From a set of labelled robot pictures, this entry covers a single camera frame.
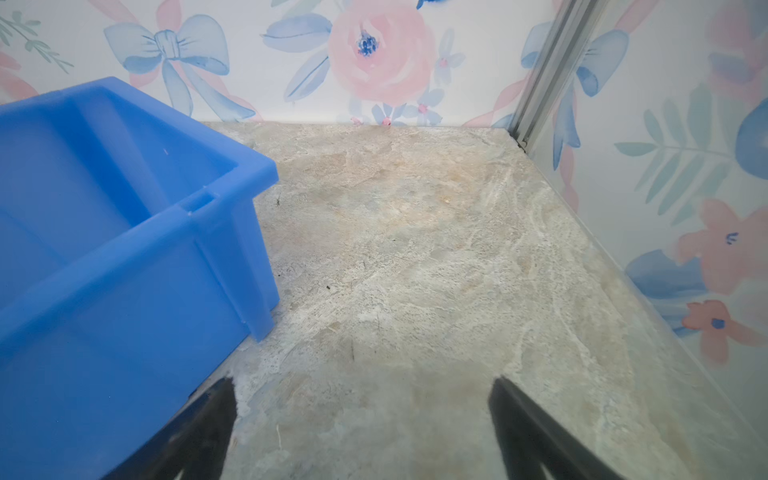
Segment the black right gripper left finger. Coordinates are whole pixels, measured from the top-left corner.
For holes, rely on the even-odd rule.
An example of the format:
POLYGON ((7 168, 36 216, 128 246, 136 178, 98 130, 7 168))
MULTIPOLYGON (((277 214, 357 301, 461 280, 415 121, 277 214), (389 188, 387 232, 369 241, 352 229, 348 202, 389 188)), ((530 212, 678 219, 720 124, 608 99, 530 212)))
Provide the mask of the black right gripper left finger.
POLYGON ((233 379, 215 382, 106 479, 219 479, 237 418, 233 379))

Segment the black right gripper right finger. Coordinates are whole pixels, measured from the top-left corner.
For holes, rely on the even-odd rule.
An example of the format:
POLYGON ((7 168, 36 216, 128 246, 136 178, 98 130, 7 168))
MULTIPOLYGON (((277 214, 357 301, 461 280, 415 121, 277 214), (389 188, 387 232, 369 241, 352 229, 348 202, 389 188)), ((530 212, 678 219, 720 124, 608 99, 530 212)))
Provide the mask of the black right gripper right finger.
POLYGON ((621 479, 508 378, 494 380, 488 406, 508 478, 621 479))

